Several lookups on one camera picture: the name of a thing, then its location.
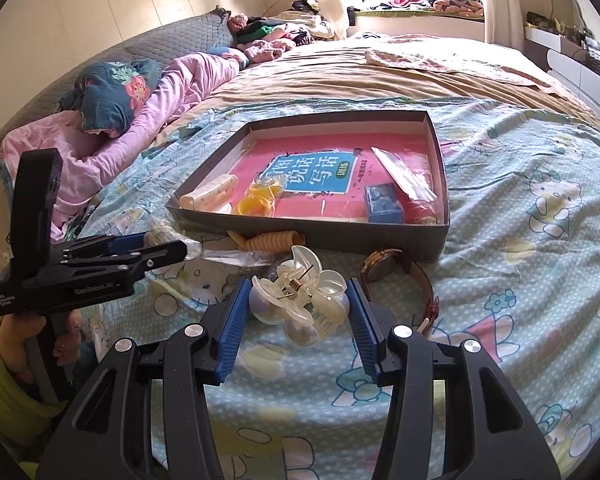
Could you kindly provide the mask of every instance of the orange spiral toy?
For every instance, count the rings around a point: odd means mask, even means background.
[[[247,240],[235,231],[229,236],[243,251],[261,251],[263,253],[286,253],[294,245],[304,245],[304,235],[297,231],[277,231],[262,233]]]

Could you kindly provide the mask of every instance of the clear hair clip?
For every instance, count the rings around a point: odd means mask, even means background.
[[[261,322],[282,324],[296,345],[313,346],[347,319],[347,282],[335,270],[322,270],[312,250],[296,245],[291,251],[294,259],[278,266],[275,282],[253,277],[249,307]]]

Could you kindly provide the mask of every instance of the plastic bag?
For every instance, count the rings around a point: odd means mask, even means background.
[[[374,147],[371,150],[405,195],[403,200],[400,200],[404,209],[404,222],[407,224],[438,223],[436,215],[438,197],[429,187],[425,175],[411,171],[395,153]]]
[[[237,211],[244,216],[272,217],[278,200],[285,192],[286,175],[256,178],[238,202]]]
[[[203,258],[210,262],[217,262],[233,267],[268,267],[276,261],[278,254],[269,254],[261,251],[223,251],[205,249],[204,245],[193,238],[184,235],[171,225],[171,222],[157,216],[149,216],[149,231],[144,235],[144,242],[148,245],[163,244],[180,240],[187,246],[185,260]]]

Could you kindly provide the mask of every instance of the blue label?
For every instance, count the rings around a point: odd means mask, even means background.
[[[279,155],[262,177],[285,174],[285,191],[292,193],[346,193],[355,161],[352,152]]]

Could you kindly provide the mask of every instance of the green sleeve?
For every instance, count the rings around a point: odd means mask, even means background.
[[[29,397],[18,387],[0,358],[0,440],[6,443],[12,455],[17,457],[15,449],[33,446],[63,408],[64,403],[49,406]],[[23,468],[31,474],[29,466],[31,464]]]

